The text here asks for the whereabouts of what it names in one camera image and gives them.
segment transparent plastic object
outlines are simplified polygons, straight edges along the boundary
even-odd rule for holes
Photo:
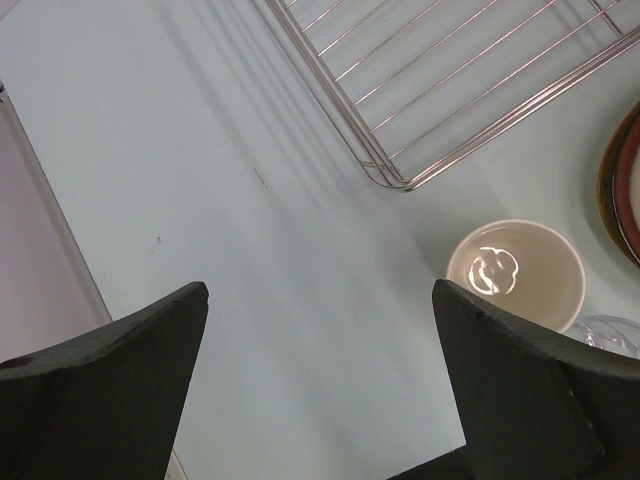
[[[579,318],[565,335],[608,352],[640,359],[640,324],[620,317]]]

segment scratch mark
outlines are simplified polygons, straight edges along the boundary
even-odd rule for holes
[[[256,175],[258,175],[258,178],[260,179],[260,182],[262,183],[262,186],[265,189],[269,190],[269,185],[267,185],[267,183],[264,181],[264,179],[262,178],[260,173],[258,173],[258,169],[256,167],[253,167],[253,171],[256,172]]]

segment brown plate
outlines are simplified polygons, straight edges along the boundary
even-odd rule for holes
[[[597,189],[600,217],[602,218],[607,233],[618,249],[638,267],[640,267],[640,263],[636,260],[631,250],[629,250],[627,242],[620,231],[620,226],[618,225],[618,218],[613,201],[613,174],[627,133],[634,121],[639,117],[640,102],[627,114],[609,141],[607,150],[600,163]]]
[[[640,263],[640,227],[631,206],[631,172],[640,150],[640,117],[636,116],[620,147],[620,154],[613,172],[613,205],[616,211],[620,232],[625,243]]]

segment table surface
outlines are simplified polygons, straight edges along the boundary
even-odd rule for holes
[[[382,479],[460,446],[430,291],[483,223],[558,230],[584,260],[583,314],[640,320],[595,199],[640,49],[399,194],[364,177],[249,2],[22,0],[0,45],[114,318],[211,291],[176,441],[191,480]]]

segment white cup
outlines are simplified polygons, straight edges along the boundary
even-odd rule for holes
[[[578,252],[559,233],[527,220],[501,220],[469,234],[447,279],[507,312],[564,332],[584,302]]]

